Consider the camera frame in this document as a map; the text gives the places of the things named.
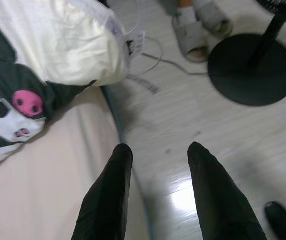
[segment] pink skull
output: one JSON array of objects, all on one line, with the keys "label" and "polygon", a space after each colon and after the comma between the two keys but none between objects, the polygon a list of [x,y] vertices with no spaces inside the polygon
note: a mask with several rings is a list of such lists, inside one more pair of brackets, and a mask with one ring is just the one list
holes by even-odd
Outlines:
[{"label": "pink skull", "polygon": [[14,93],[14,107],[23,115],[33,117],[43,112],[42,98],[28,90],[20,90]]}]

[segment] fan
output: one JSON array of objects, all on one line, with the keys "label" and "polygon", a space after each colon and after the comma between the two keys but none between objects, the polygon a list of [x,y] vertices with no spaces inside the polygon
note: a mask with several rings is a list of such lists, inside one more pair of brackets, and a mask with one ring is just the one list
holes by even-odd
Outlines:
[{"label": "fan", "polygon": [[208,60],[209,77],[226,98],[266,106],[286,97],[286,48],[276,38],[286,22],[286,0],[257,0],[275,14],[263,36],[240,34],[219,43]]}]

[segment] black shoe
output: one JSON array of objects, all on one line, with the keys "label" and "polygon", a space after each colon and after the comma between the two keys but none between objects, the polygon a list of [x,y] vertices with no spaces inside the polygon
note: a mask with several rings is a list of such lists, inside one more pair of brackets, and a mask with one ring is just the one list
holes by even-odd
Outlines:
[{"label": "black shoe", "polygon": [[286,240],[286,209],[272,201],[265,205],[266,218],[279,240]]}]

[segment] white wooden floor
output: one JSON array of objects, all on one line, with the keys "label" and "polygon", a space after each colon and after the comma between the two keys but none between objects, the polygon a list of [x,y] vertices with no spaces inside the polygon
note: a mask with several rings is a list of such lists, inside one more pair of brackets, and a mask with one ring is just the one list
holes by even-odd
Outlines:
[{"label": "white wooden floor", "polygon": [[[205,72],[206,64],[191,64],[179,52],[171,16],[163,7],[172,1],[146,0],[147,35],[162,42],[165,59],[191,72]],[[217,2],[233,20],[233,34],[262,33],[272,20],[254,0]],[[110,0],[110,4],[130,30],[137,17],[134,0]],[[286,44],[286,24],[279,39]],[[159,54],[156,45],[146,46],[147,53]],[[140,57],[134,71],[153,64]],[[263,207],[269,201],[286,206],[286,99],[260,108],[237,105],[219,95],[207,77],[189,77],[165,64],[143,77],[160,87],[160,92],[152,95],[128,80],[112,90],[156,239],[202,239],[187,161],[193,141],[218,157],[248,197],[268,238],[276,239]]]}]

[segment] black round base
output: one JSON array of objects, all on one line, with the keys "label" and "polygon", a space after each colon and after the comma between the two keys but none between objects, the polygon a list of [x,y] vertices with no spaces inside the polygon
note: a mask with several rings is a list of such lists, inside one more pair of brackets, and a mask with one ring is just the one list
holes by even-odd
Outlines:
[{"label": "black round base", "polygon": [[209,57],[212,84],[238,104],[266,106],[286,97],[286,49],[280,43],[275,41],[259,64],[249,67],[260,39],[256,34],[229,37]]}]

